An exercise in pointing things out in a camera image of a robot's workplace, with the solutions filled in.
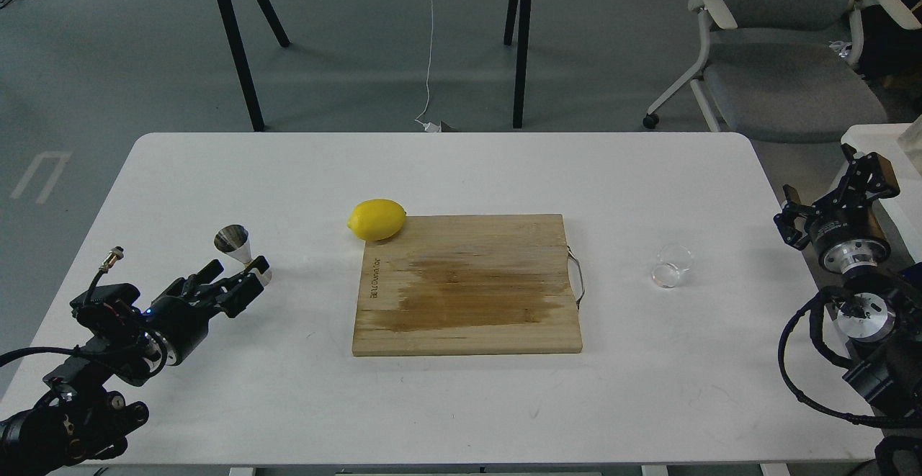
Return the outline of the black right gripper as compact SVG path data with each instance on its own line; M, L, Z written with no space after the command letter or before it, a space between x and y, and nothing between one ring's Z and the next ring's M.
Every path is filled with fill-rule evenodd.
M829 194L834 208L820 212L820 208L807 206L796 188L785 184L784 203L774 215L782 240L798 251L811 243L820 266L833 274L857 266L878 266L889 259L892 247L869 206L901 194L892 162L876 152L860 156L846 143L841 149L846 171ZM806 232L797 228L798 219L805 221Z

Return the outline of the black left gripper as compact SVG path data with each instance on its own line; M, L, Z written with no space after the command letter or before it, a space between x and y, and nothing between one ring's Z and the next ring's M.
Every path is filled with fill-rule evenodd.
M167 364L181 364L208 335L211 318L237 318L264 287L254 274L218 279L224 267L212 259L198 272L177 278L142 312L148 327L166 345Z

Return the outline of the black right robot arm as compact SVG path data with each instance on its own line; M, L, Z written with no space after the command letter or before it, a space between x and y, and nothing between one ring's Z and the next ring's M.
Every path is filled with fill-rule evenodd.
M863 156L842 145L847 167L836 187L812 204L784 185L786 200L774 216L783 241L797 250L808 246L821 269L840 276L839 285L818 289L784 326L777 361L784 384L800 403L856 426L888 430L874 450L880 474L895 475L898 452L920 457L920 439L903 430L920 428L921 292L920 266L886 269L892 249L872 205L901 189L892 164L876 153ZM843 369L843 380L874 415L840 413L808 397L786 368L788 338L801 318L817 352Z

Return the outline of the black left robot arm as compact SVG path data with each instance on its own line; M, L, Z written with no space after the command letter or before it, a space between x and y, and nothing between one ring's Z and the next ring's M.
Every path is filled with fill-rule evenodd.
M140 387L164 367L181 364L207 337L217 314L240 315L271 278L266 257L245 260L228 278L212 260L203 269L175 279L149 306L135 306L135 285L99 285L70 303L73 318L92 337L71 349L29 347L2 355L2 364L36 354L66 356L43 378L47 392L26 410L2 421L2 473L46 475L86 460L112 459L125 453L127 436L148 422L141 401L129 403L107 390L117 377Z

